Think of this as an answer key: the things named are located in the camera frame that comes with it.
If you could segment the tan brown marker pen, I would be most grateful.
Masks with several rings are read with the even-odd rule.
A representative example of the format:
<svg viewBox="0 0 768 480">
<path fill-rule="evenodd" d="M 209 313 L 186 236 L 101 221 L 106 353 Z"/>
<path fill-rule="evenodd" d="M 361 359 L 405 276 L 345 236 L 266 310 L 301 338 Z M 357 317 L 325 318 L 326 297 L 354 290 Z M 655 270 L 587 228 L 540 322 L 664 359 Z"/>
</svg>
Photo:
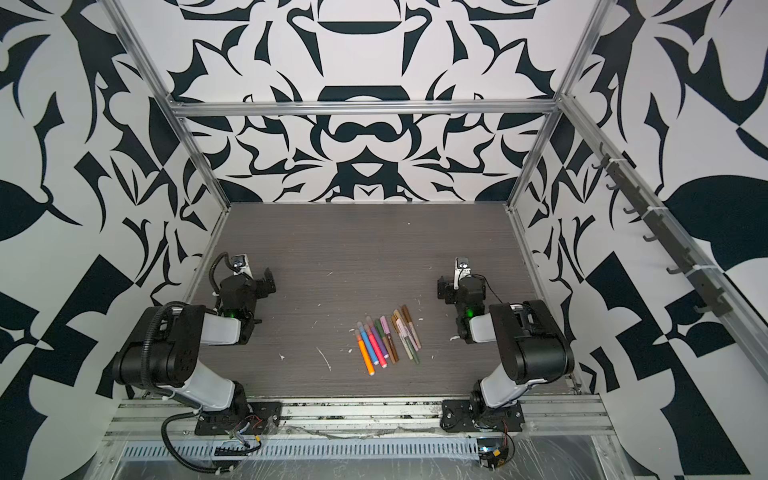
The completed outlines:
<svg viewBox="0 0 768 480">
<path fill-rule="evenodd" d="M 417 334 L 417 331 L 416 331 L 416 328 L 415 328 L 415 324 L 412 321 L 412 317 L 410 315 L 408 307 L 405 304 L 403 304 L 401 306 L 400 311 L 402 313 L 402 316 L 403 316 L 403 319 L 404 319 L 404 321 L 406 323 L 406 326 L 409 329 L 410 336 L 411 336 L 411 338 L 413 340 L 413 343 L 415 345 L 416 350 L 420 350 L 421 349 L 421 342 L 420 342 L 419 336 Z"/>
</svg>

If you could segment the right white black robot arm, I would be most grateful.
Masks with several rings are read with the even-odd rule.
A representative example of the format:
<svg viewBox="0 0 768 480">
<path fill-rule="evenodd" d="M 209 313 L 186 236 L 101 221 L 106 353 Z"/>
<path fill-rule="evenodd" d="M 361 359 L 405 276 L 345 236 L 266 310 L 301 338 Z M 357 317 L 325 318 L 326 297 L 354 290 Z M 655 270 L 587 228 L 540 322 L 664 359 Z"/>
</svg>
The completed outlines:
<svg viewBox="0 0 768 480">
<path fill-rule="evenodd" d="M 531 388 L 572 373 L 575 360 L 564 333 L 542 300 L 486 305 L 485 277 L 465 274 L 437 280 L 437 297 L 455 307 L 459 338 L 468 344 L 493 343 L 499 365 L 478 380 L 472 410 L 481 415 L 514 405 Z"/>
</svg>

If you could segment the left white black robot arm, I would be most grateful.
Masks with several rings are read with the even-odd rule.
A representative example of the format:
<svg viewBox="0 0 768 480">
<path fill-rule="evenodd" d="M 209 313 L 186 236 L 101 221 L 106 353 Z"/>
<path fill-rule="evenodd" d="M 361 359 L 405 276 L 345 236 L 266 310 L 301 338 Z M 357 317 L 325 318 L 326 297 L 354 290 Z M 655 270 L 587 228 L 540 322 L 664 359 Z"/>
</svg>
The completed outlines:
<svg viewBox="0 0 768 480">
<path fill-rule="evenodd" d="M 189 406 L 208 422 L 247 418 L 244 387 L 207 367 L 200 349 L 247 344 L 261 322 L 257 302 L 275 292 L 270 269 L 260 278 L 241 269 L 219 284 L 214 310 L 179 301 L 146 309 L 113 358 L 114 380 Z"/>
</svg>

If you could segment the purple marker pen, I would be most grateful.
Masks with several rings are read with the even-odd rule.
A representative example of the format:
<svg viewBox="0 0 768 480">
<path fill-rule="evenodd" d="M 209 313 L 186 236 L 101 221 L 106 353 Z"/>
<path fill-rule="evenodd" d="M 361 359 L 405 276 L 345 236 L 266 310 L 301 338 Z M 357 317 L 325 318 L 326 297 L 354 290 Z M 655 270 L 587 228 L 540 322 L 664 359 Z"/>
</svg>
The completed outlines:
<svg viewBox="0 0 768 480">
<path fill-rule="evenodd" d="M 373 323 L 373 320 L 370 316 L 366 317 L 367 326 L 370 328 L 371 333 L 374 337 L 374 345 L 378 348 L 378 351 L 380 353 L 380 364 L 383 367 L 387 366 L 387 359 L 389 358 L 388 351 L 386 349 L 386 346 L 384 345 L 381 336 L 379 335 L 378 331 L 376 330 L 375 324 Z"/>
</svg>

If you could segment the red pink marker pen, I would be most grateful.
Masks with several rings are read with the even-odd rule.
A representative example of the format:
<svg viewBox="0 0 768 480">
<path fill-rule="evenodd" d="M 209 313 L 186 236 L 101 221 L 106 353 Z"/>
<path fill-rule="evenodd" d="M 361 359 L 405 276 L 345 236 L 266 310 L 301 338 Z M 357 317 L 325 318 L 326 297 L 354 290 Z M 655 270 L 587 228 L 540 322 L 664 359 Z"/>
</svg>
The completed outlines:
<svg viewBox="0 0 768 480">
<path fill-rule="evenodd" d="M 371 344 L 371 346 L 373 348 L 373 351 L 374 351 L 374 354 L 375 354 L 376 359 L 378 361 L 378 364 L 382 368 L 386 368 L 388 366 L 388 364 L 387 364 L 386 359 L 384 358 L 384 355 L 383 355 L 383 353 L 382 353 L 382 351 L 381 351 L 381 349 L 380 349 L 380 347 L 379 347 L 379 345 L 377 343 L 376 337 L 373 334 L 373 330 L 368 325 L 365 325 L 364 329 L 365 329 L 366 334 L 367 334 L 367 336 L 369 338 L 369 343 Z"/>
</svg>

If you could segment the blue marker pen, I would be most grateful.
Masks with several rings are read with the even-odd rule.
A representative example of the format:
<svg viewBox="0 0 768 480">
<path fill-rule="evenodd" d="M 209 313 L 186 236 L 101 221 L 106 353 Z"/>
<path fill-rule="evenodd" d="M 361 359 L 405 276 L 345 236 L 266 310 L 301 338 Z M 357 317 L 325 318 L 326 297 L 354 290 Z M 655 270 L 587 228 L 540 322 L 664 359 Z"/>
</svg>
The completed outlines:
<svg viewBox="0 0 768 480">
<path fill-rule="evenodd" d="M 373 348 L 373 346 L 372 346 L 372 344 L 370 342 L 370 339 L 368 337 L 368 334 L 367 334 L 367 332 L 366 332 L 362 322 L 357 322 L 357 328 L 358 328 L 358 330 L 359 330 L 359 332 L 360 332 L 360 334 L 362 336 L 362 340 L 364 342 L 366 351 L 367 351 L 368 356 L 371 359 L 373 365 L 379 365 L 379 360 L 378 360 L 378 358 L 376 356 L 374 348 Z"/>
</svg>

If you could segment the orange marker pen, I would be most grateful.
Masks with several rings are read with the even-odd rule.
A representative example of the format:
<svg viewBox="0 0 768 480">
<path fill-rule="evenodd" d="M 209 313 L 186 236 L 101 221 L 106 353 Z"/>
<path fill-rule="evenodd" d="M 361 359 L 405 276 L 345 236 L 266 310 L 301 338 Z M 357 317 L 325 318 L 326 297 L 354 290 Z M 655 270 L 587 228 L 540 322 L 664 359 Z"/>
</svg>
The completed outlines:
<svg viewBox="0 0 768 480">
<path fill-rule="evenodd" d="M 364 341 L 362 339 L 362 335 L 359 332 L 356 332 L 355 335 L 356 335 L 356 341 L 357 341 L 360 353 L 362 355 L 362 359 L 363 359 L 363 362 L 364 362 L 367 374 L 369 376 L 374 376 L 375 375 L 375 368 L 374 368 L 373 362 L 372 362 L 372 360 L 370 358 L 370 355 L 369 355 L 369 353 L 367 351 L 367 347 L 365 346 L 365 343 L 364 343 Z"/>
</svg>

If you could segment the small green circuit board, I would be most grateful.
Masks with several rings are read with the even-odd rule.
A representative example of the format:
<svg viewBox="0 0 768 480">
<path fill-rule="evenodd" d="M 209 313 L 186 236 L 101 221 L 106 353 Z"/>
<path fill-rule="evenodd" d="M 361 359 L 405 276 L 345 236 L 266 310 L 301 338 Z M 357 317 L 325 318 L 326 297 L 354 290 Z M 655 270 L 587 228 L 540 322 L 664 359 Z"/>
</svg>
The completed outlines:
<svg viewBox="0 0 768 480">
<path fill-rule="evenodd" d="M 514 439 L 509 436 L 498 438 L 497 443 L 493 443 L 492 438 L 484 438 L 478 441 L 478 461 L 479 465 L 489 470 L 501 468 L 516 453 Z"/>
</svg>

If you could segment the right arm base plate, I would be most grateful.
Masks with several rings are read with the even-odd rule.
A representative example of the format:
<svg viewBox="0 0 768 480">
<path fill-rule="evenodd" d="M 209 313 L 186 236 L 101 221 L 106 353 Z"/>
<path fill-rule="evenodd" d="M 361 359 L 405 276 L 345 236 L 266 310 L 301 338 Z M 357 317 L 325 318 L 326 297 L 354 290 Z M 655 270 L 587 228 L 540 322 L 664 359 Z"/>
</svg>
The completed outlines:
<svg viewBox="0 0 768 480">
<path fill-rule="evenodd" d="M 440 428 L 448 433 L 523 431 L 525 417 L 520 404 L 488 409 L 468 399 L 443 400 Z"/>
</svg>

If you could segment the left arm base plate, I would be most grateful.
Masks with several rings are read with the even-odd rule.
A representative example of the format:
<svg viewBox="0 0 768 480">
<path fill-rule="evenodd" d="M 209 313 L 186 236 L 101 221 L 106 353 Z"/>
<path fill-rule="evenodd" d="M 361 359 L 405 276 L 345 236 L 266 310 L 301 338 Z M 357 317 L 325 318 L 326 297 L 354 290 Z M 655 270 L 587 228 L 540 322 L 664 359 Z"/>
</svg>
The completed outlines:
<svg viewBox="0 0 768 480">
<path fill-rule="evenodd" d="M 249 402 L 247 407 L 232 407 L 220 412 L 203 411 L 197 420 L 197 436 L 269 433 L 280 425 L 283 404 L 279 401 Z"/>
</svg>

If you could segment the aluminium front rail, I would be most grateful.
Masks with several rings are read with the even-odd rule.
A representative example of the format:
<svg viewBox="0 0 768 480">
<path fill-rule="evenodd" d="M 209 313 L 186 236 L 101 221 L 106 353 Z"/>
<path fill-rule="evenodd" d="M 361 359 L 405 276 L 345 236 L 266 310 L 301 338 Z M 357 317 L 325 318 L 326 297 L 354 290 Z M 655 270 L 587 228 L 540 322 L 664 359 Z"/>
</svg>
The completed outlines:
<svg viewBox="0 0 768 480">
<path fill-rule="evenodd" d="M 244 434 L 275 438 L 381 438 L 502 432 L 542 435 L 611 435 L 614 427 L 594 395 L 528 395 L 503 419 L 472 418 L 461 397 L 258 398 Z"/>
</svg>

